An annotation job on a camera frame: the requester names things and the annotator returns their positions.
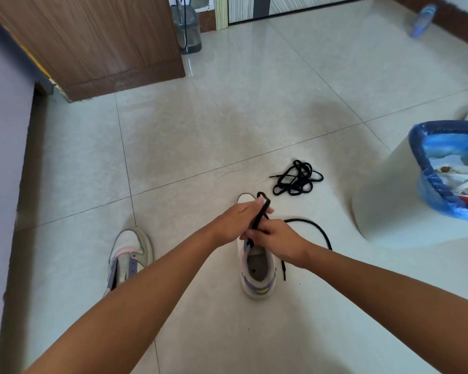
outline blue plastic bag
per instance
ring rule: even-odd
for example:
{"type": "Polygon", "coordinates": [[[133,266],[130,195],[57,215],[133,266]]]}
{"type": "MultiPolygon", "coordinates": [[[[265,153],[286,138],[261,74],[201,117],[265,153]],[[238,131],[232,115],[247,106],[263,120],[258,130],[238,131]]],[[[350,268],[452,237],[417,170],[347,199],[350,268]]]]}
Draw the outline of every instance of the blue plastic bag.
{"type": "Polygon", "coordinates": [[[430,158],[460,155],[468,165],[468,121],[432,121],[414,125],[409,145],[421,172],[418,192],[435,211],[468,220],[468,203],[454,195],[430,165],[430,158]]]}

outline forearm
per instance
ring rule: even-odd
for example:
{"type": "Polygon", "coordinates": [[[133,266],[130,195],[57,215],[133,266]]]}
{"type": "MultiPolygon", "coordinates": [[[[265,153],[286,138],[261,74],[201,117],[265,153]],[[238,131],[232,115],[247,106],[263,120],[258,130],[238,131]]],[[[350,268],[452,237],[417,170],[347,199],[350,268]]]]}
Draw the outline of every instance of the forearm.
{"type": "Polygon", "coordinates": [[[130,373],[215,248],[209,230],[195,232],[99,301],[25,374],[130,373]]]}
{"type": "Polygon", "coordinates": [[[441,372],[468,372],[468,300],[314,244],[306,269],[441,372]]]}

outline sneaker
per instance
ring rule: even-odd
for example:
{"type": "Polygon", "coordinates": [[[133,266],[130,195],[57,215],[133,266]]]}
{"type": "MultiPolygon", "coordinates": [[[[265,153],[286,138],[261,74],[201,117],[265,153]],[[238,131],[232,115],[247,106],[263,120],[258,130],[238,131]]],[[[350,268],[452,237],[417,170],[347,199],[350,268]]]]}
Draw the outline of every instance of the sneaker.
{"type": "MultiPolygon", "coordinates": [[[[237,203],[255,201],[249,193],[237,198],[237,203]]],[[[253,299],[265,299],[275,287],[275,260],[272,253],[260,245],[250,247],[248,240],[237,238],[237,252],[241,263],[241,284],[244,292],[253,299]]]]}
{"type": "Polygon", "coordinates": [[[104,295],[106,296],[153,261],[153,248],[145,232],[138,228],[121,231],[109,255],[108,285],[104,295]]]}

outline white trash can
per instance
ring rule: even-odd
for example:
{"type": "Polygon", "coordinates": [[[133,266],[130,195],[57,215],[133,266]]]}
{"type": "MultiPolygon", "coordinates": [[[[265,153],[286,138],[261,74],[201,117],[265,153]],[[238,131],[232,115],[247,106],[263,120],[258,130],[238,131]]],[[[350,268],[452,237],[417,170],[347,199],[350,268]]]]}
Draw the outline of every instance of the white trash can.
{"type": "MultiPolygon", "coordinates": [[[[416,126],[454,123],[466,122],[434,121],[416,126]]],[[[462,131],[464,126],[457,126],[462,131]]],[[[355,221],[366,240],[388,248],[409,248],[468,237],[468,220],[442,215],[421,197],[420,173],[408,136],[352,198],[355,221]]]]}

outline shoelace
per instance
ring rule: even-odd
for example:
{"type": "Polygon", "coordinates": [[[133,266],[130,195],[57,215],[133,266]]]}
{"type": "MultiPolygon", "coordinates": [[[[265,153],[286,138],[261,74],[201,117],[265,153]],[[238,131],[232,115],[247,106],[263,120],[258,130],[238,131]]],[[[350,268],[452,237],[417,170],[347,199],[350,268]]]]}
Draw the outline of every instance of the shoelace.
{"type": "Polygon", "coordinates": [[[302,163],[300,160],[293,161],[293,166],[287,169],[283,174],[270,176],[269,178],[274,177],[277,177],[277,184],[274,185],[274,188],[272,189],[272,193],[274,193],[274,195],[281,195],[286,191],[289,195],[310,193],[314,188],[314,185],[312,184],[313,182],[321,182],[324,180],[324,176],[317,170],[313,170],[312,165],[309,163],[302,163]],[[289,174],[293,169],[296,169],[296,176],[289,174]],[[317,173],[320,178],[311,178],[312,173],[317,173]],[[290,182],[282,182],[286,177],[293,177],[293,179],[290,182]]]}
{"type": "MultiPolygon", "coordinates": [[[[270,206],[270,200],[267,198],[267,196],[265,195],[265,193],[263,191],[259,191],[257,194],[256,194],[256,197],[260,197],[262,196],[263,198],[265,198],[265,203],[263,204],[260,212],[256,215],[255,219],[253,220],[253,224],[251,225],[251,229],[254,229],[254,230],[257,230],[258,229],[258,225],[260,224],[260,221],[262,220],[262,217],[265,216],[267,219],[268,219],[268,216],[267,216],[267,209],[268,207],[270,206]]],[[[324,230],[315,222],[311,221],[311,220],[307,220],[307,219],[302,219],[302,218],[291,218],[291,219],[286,219],[284,220],[285,223],[292,223],[292,222],[304,222],[304,223],[308,223],[308,224],[311,224],[312,226],[314,226],[315,228],[317,228],[320,233],[322,234],[322,236],[324,236],[324,239],[326,240],[326,245],[327,245],[327,248],[332,251],[333,248],[331,248],[331,242],[329,240],[329,238],[327,237],[326,235],[326,232],[324,232],[324,230]]],[[[253,242],[253,240],[251,239],[248,239],[248,245],[252,248],[253,245],[255,245],[255,243],[253,242]]],[[[286,265],[284,264],[284,261],[281,260],[281,266],[282,266],[282,276],[283,276],[283,279],[284,281],[286,281],[286,265]]]]}

